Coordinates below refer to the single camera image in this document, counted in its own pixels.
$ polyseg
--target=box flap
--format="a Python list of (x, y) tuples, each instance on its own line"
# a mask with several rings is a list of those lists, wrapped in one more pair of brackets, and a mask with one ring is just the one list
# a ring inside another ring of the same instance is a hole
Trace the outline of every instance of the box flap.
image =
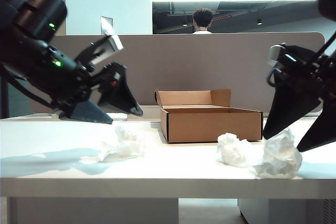
[(155, 91), (155, 100), (161, 107), (167, 105), (217, 105), (229, 107), (230, 89), (204, 91)]
[(223, 108), (222, 106), (212, 104), (197, 104), (197, 105), (163, 105), (163, 109), (213, 109)]
[(230, 107), (231, 89), (215, 89), (211, 91), (213, 105)]
[(212, 104), (210, 90), (206, 90), (206, 91), (156, 90), (155, 99), (159, 106)]

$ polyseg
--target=black hair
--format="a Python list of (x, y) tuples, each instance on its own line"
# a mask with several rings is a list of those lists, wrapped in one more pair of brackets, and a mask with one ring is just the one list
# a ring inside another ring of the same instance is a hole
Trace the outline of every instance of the black hair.
[(211, 23), (213, 16), (209, 9), (201, 8), (194, 12), (193, 19), (199, 27), (207, 27)]

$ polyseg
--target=person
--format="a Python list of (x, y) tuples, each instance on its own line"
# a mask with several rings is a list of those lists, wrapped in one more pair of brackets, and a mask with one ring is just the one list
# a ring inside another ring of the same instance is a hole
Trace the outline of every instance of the person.
[(208, 28), (211, 27), (213, 13), (206, 8), (198, 9), (194, 12), (193, 23), (196, 32), (194, 34), (211, 34)]

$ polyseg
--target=table leg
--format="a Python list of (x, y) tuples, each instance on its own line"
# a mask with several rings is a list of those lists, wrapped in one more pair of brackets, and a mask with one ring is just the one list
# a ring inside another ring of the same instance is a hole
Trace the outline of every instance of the table leg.
[(178, 199), (17, 198), (17, 224), (178, 224)]
[(0, 212), (3, 224), (17, 224), (16, 216), (16, 198), (1, 197), (0, 198)]

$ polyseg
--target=open cardboard box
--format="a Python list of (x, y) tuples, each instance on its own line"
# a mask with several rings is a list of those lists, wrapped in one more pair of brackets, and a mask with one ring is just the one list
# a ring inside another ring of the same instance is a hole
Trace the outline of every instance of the open cardboard box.
[(224, 133), (262, 139), (262, 112), (230, 108), (230, 89), (155, 91), (161, 129), (168, 143), (216, 142)]

